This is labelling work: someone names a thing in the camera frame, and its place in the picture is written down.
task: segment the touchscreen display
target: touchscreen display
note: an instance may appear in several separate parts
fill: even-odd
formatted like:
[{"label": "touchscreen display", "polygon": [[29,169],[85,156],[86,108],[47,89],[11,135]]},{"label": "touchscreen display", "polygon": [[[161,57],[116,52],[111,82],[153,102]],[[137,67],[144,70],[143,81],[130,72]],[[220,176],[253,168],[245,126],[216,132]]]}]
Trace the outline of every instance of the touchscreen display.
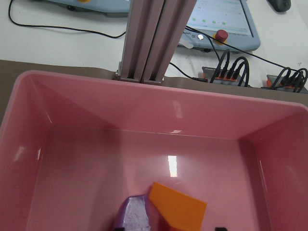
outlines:
[{"label": "touchscreen display", "polygon": [[240,0],[198,0],[187,23],[195,29],[251,35]]}]

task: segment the tabletop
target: tabletop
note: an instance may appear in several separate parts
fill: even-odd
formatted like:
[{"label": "tabletop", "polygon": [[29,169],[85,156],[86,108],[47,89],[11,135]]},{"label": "tabletop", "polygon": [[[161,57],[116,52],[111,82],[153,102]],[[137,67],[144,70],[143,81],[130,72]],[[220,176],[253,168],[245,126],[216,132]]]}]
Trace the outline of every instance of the tabletop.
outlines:
[{"label": "tabletop", "polygon": [[[0,1],[0,59],[37,64],[97,67],[116,71],[125,37],[111,39],[97,34],[47,28],[19,27],[8,18],[10,0]],[[261,46],[252,53],[293,69],[308,67],[308,1],[292,0],[292,7],[277,13],[266,0],[248,0]],[[98,12],[71,12],[41,0],[14,0],[12,18],[21,24],[66,26],[120,35],[126,17],[107,17]],[[280,67],[247,54],[232,53],[231,62],[245,56],[250,64],[249,84],[262,87],[266,75],[278,75]],[[197,77],[202,66],[216,67],[213,52],[177,47],[172,60],[188,75]],[[166,76],[183,76],[169,66]]]}]

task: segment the red emergency stop button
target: red emergency stop button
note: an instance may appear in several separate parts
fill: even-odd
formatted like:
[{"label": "red emergency stop button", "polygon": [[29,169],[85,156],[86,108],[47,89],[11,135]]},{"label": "red emergency stop button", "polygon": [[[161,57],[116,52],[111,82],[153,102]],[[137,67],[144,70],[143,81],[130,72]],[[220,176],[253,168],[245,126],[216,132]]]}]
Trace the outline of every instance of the red emergency stop button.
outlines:
[{"label": "red emergency stop button", "polygon": [[219,42],[224,42],[228,38],[228,32],[225,30],[218,30],[217,33],[215,34],[215,38]]}]

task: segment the orange block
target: orange block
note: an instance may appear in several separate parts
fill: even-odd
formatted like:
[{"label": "orange block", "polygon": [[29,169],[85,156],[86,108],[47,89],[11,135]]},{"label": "orange block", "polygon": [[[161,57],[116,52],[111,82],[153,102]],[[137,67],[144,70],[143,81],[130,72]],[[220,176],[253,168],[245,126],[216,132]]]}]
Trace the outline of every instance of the orange block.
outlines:
[{"label": "orange block", "polygon": [[170,230],[200,231],[206,202],[157,182],[152,186],[149,199],[172,227]]}]

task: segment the black mouse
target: black mouse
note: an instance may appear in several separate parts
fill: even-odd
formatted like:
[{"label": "black mouse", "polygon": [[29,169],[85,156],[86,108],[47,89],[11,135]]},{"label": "black mouse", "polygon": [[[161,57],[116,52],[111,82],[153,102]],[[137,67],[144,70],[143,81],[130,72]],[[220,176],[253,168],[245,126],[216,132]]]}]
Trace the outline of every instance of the black mouse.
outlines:
[{"label": "black mouse", "polygon": [[291,0],[268,0],[277,12],[285,12],[291,7]]}]

